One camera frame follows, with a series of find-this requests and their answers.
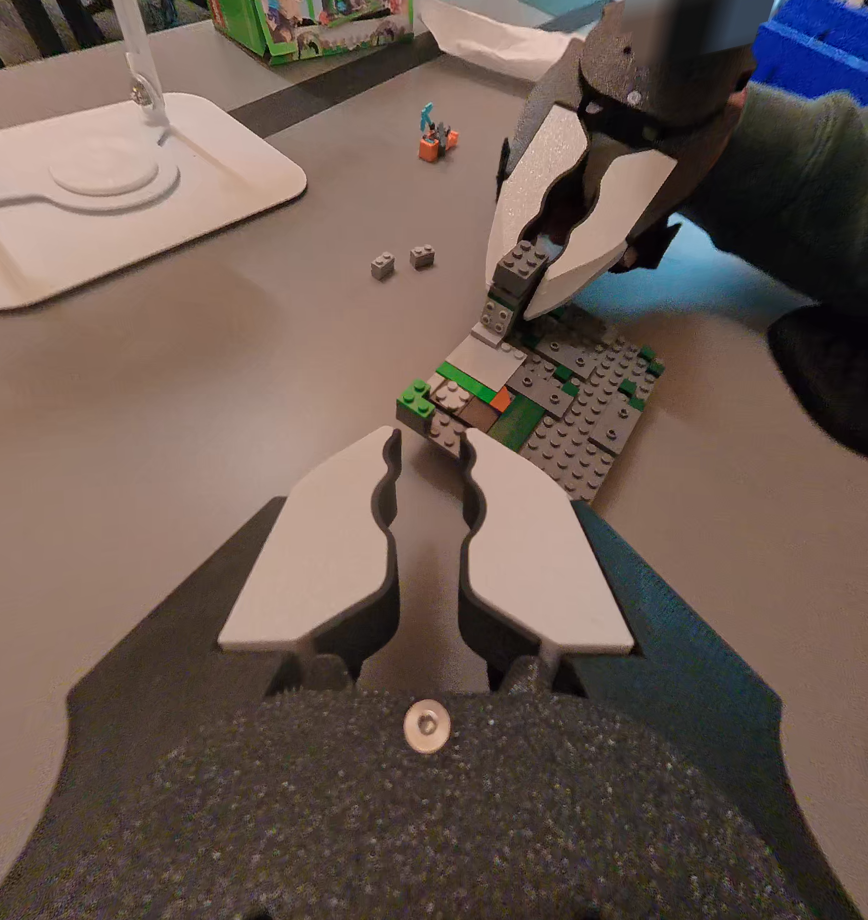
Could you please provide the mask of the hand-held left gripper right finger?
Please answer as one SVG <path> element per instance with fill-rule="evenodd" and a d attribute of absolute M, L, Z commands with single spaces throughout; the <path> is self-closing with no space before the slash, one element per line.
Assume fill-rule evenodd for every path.
<path fill-rule="evenodd" d="M 497 692 L 524 659 L 553 686 L 579 657 L 628 657 L 635 636 L 574 503 L 489 435 L 462 436 L 458 623 Z"/>

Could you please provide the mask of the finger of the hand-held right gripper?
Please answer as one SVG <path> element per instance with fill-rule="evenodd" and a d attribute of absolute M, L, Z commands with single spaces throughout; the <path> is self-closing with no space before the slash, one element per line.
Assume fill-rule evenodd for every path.
<path fill-rule="evenodd" d="M 532 302 L 562 303 L 589 280 L 583 166 L 589 137 L 575 109 L 554 105 L 504 179 L 486 250 L 486 282 L 501 260 L 550 219 L 562 231 L 562 250 L 548 264 Z"/>
<path fill-rule="evenodd" d="M 677 164 L 654 149 L 612 161 L 591 213 L 572 229 L 549 266 L 523 314 L 525 320 L 555 310 L 621 259 L 627 237 Z"/>

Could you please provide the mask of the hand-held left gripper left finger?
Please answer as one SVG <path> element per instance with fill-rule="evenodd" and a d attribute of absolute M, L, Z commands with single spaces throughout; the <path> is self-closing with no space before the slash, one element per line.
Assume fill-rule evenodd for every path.
<path fill-rule="evenodd" d="M 302 477 L 219 633 L 221 650 L 336 656 L 358 680 L 400 622 L 391 526 L 401 471 L 402 432 L 384 425 Z"/>

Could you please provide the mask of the grey brick baseplate model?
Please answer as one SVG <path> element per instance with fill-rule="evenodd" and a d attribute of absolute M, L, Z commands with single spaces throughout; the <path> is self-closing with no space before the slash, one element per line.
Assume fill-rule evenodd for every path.
<path fill-rule="evenodd" d="M 464 433 L 482 431 L 591 503 L 665 365 L 572 302 L 523 312 L 492 286 L 471 333 L 396 398 L 396 418 L 454 458 Z"/>

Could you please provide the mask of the person's right forearm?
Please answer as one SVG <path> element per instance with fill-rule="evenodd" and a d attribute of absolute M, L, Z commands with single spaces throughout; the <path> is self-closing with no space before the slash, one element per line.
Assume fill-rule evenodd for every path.
<path fill-rule="evenodd" d="M 868 106 L 750 83 L 738 124 L 681 213 L 808 298 L 868 318 Z"/>

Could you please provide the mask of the orange toy brick figure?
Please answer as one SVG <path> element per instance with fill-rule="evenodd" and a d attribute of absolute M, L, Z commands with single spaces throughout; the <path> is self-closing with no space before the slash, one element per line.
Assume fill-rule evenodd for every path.
<path fill-rule="evenodd" d="M 420 113 L 420 142 L 418 156 L 425 162 L 436 163 L 459 144 L 460 135 L 444 121 L 433 118 L 433 103 L 428 102 Z"/>

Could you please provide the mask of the white printed paper bag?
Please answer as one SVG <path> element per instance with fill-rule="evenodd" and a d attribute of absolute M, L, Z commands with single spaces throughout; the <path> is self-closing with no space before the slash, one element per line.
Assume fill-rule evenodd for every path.
<path fill-rule="evenodd" d="M 440 52 L 497 75 L 536 83 L 584 37 L 498 22 L 440 1 L 415 2 Z"/>

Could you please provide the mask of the blue container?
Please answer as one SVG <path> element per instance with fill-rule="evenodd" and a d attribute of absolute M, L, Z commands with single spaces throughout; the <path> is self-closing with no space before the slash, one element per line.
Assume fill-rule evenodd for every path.
<path fill-rule="evenodd" d="M 838 91 L 868 105 L 868 5 L 782 2 L 759 29 L 752 81 L 803 98 Z"/>

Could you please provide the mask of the green toy set box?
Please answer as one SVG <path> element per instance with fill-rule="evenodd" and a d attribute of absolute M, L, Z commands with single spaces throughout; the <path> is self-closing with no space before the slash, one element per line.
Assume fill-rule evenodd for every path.
<path fill-rule="evenodd" d="M 208 1 L 214 27 L 277 66 L 414 38 L 412 1 Z"/>

